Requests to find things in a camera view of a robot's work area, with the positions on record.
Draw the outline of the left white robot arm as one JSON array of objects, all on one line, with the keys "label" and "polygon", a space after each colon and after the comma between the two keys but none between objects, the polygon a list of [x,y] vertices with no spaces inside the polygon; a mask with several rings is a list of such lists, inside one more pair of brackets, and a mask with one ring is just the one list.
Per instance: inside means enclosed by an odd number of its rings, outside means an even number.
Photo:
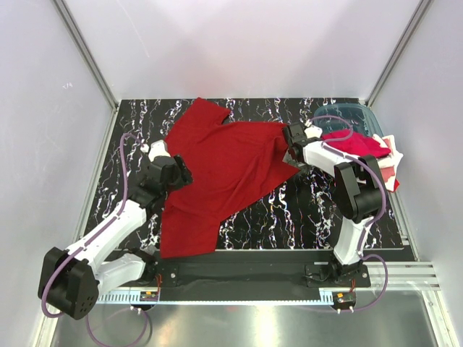
[{"label": "left white robot arm", "polygon": [[52,306],[59,314],[80,320],[98,298],[129,282],[149,286],[156,279],[156,258],[140,249],[107,257],[133,231],[157,213],[169,192],[192,183],[180,155],[155,157],[138,185],[131,188],[108,218],[66,249],[51,248],[43,258],[38,298],[47,317]]}]

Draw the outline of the red t-shirt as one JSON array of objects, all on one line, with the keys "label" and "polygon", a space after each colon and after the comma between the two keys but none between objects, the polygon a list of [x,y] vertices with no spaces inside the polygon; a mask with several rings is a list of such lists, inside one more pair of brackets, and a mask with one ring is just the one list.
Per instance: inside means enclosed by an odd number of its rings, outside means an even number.
[{"label": "red t-shirt", "polygon": [[192,183],[169,194],[161,217],[164,259],[214,252],[223,220],[266,196],[297,173],[284,162],[285,125],[233,121],[230,111],[197,98],[166,137]]}]

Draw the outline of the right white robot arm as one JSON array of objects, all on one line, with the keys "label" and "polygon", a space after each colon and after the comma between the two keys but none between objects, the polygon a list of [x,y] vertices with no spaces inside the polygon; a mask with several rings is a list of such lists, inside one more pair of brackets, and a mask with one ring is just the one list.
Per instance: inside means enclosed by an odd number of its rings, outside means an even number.
[{"label": "right white robot arm", "polygon": [[313,125],[289,125],[283,135],[288,145],[285,161],[316,167],[334,178],[332,199],[343,216],[341,231],[331,260],[309,278],[345,286],[360,271],[368,231],[385,211],[386,188],[378,161],[372,155],[359,157],[332,147]]}]

